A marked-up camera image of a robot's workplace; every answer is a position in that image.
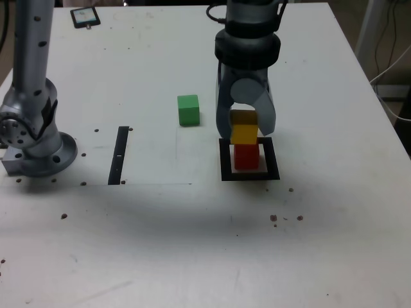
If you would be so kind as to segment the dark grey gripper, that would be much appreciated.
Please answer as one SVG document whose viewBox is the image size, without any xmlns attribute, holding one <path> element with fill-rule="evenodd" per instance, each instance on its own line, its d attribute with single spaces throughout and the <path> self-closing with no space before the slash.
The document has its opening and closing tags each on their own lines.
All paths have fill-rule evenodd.
<svg viewBox="0 0 411 308">
<path fill-rule="evenodd" d="M 231 138 L 230 110 L 234 102 L 254 108 L 258 116 L 258 127 L 263 135 L 274 132 L 276 121 L 274 103 L 271 94 L 263 85 L 268 85 L 267 68 L 244 70 L 223 63 L 218 64 L 216 127 L 221 138 Z"/>
</svg>

